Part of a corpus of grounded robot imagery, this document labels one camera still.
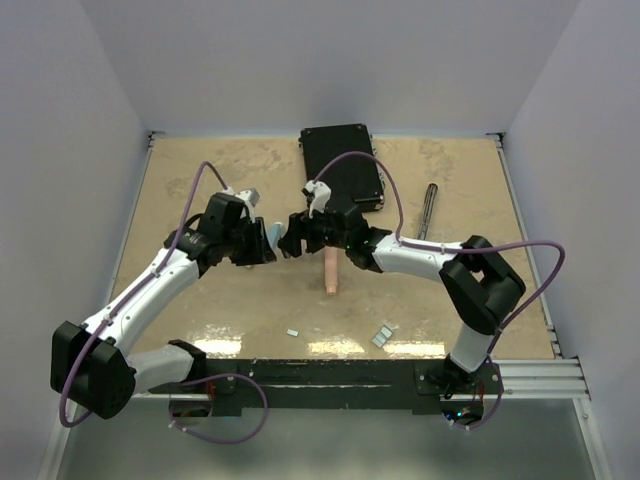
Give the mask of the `grey stapler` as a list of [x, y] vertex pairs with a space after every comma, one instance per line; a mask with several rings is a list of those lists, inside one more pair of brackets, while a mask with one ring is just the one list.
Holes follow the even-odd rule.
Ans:
[[433, 216], [433, 209], [435, 206], [437, 193], [438, 193], [438, 185], [435, 183], [430, 183], [427, 186], [427, 189], [425, 192], [421, 220], [420, 220], [418, 232], [416, 235], [416, 238], [418, 240], [425, 240], [427, 237], [427, 233], [428, 233], [431, 219]]

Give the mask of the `light blue stapler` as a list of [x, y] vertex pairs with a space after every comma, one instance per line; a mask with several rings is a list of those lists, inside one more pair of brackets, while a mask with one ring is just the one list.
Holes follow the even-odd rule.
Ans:
[[286, 234], [286, 227], [281, 222], [275, 222], [267, 229], [266, 234], [269, 247], [276, 250], [279, 241]]

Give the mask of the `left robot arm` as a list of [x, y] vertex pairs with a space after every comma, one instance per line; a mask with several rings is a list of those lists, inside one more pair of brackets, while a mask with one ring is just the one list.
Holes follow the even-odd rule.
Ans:
[[63, 322], [52, 336], [52, 389], [102, 419], [118, 414], [133, 395], [165, 384], [200, 390], [207, 380], [204, 351], [182, 340], [143, 354], [132, 349], [176, 296], [223, 259], [238, 267], [275, 261], [254, 212], [258, 201], [254, 188], [212, 195], [115, 300], [80, 324]]

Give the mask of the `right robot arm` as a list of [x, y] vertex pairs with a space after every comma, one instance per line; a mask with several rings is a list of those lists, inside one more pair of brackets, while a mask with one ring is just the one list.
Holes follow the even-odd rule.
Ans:
[[526, 292], [521, 277], [481, 236], [431, 250], [432, 244], [407, 244], [394, 232], [368, 224], [355, 204], [331, 200], [322, 212], [307, 209], [289, 216], [278, 248], [297, 258], [326, 247], [341, 249], [361, 270], [408, 274], [442, 283], [463, 322], [443, 364], [426, 377], [447, 392], [469, 392], [481, 380], [483, 363], [500, 324]]

